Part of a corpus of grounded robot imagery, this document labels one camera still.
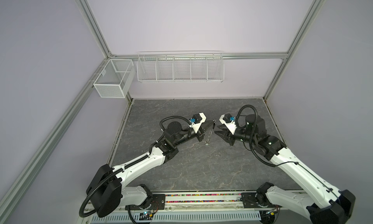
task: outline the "white wire rack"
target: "white wire rack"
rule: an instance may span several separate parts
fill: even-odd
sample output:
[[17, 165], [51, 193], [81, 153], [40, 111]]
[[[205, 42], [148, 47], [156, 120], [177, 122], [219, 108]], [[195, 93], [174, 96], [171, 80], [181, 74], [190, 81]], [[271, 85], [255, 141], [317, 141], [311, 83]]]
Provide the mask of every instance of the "white wire rack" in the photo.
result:
[[142, 56], [137, 78], [139, 82], [222, 82], [223, 54]]
[[103, 98], [125, 98], [135, 73], [131, 59], [109, 59], [93, 85]]

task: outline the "perforated gray strip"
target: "perforated gray strip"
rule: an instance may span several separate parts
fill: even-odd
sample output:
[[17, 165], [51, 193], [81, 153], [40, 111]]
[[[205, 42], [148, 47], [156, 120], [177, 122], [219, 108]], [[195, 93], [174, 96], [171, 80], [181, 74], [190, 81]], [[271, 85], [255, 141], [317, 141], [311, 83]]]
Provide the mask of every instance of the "perforated gray strip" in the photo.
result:
[[[139, 212], [132, 214], [137, 222]], [[217, 222], [217, 221], [254, 221], [261, 220], [259, 211], [210, 211], [210, 212], [158, 212], [152, 222]], [[92, 217], [91, 223], [130, 223], [127, 212], [111, 213], [106, 217]]]

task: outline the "robotic arm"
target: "robotic arm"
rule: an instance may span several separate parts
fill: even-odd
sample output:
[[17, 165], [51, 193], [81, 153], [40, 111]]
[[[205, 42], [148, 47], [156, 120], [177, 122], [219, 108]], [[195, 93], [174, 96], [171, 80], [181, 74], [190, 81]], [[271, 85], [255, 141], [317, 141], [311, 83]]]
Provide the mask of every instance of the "robotic arm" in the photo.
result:
[[[245, 125], [239, 126], [238, 120], [245, 108], [252, 108], [255, 114], [245, 116]], [[257, 189], [256, 202], [260, 207], [268, 204], [280, 205], [310, 219], [314, 224], [344, 224], [351, 217], [355, 196], [348, 190], [340, 191], [328, 183], [300, 161], [286, 144], [275, 136], [267, 134], [264, 119], [251, 105], [243, 106], [236, 117], [230, 114], [219, 119], [222, 131], [215, 133], [231, 146], [236, 140], [249, 143], [250, 150], [262, 163], [286, 172], [307, 194], [296, 195], [282, 190], [271, 183]], [[266, 162], [257, 154], [264, 156]]]
[[[163, 122], [169, 119], [181, 119], [188, 123], [188, 128], [183, 129], [181, 124], [173, 121], [167, 128]], [[150, 206], [153, 194], [144, 184], [137, 187], [127, 185], [146, 171], [160, 166], [171, 160], [178, 152], [178, 146], [193, 138], [199, 142], [203, 140], [206, 130], [214, 124], [214, 121], [206, 121], [203, 113], [193, 115], [191, 119], [181, 116], [170, 116], [160, 122], [163, 134], [150, 145], [149, 152], [144, 153], [126, 163], [110, 167], [105, 164], [100, 167], [86, 190], [87, 197], [79, 210], [80, 217], [87, 217], [95, 212], [99, 217], [105, 217], [118, 206], [138, 205], [143, 209]], [[93, 211], [84, 212], [91, 200]]]

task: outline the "wire basket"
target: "wire basket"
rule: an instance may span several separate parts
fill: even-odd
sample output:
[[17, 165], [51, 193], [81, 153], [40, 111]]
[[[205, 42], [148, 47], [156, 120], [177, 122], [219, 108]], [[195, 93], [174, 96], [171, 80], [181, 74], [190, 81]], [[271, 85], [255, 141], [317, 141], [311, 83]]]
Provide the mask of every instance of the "wire basket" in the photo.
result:
[[135, 73], [131, 59], [109, 59], [93, 85], [103, 98], [125, 98]]
[[139, 82], [222, 82], [223, 54], [139, 57]]

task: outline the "gray marble tabletop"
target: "gray marble tabletop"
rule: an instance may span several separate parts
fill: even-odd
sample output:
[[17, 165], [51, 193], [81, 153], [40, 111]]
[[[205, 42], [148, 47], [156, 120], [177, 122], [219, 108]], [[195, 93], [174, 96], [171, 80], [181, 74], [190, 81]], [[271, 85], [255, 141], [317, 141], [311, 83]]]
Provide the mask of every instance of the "gray marble tabletop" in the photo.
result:
[[[193, 114], [203, 112], [207, 120], [215, 119], [220, 124], [222, 114], [235, 116], [246, 104], [256, 107], [266, 122], [267, 133], [278, 137], [261, 99], [135, 100], [112, 165], [122, 164], [147, 152], [149, 145], [161, 136], [159, 121], [165, 117], [181, 115], [191, 118]], [[242, 112], [243, 115], [252, 113], [249, 108]], [[206, 139], [202, 142], [192, 139], [180, 145], [179, 153], [172, 160], [147, 171], [129, 186], [146, 184], [154, 192], [256, 190], [264, 182], [271, 182], [282, 189], [300, 189], [280, 168], [258, 161], [241, 142], [236, 141], [234, 146], [229, 146], [213, 133], [210, 144], [206, 146]]]

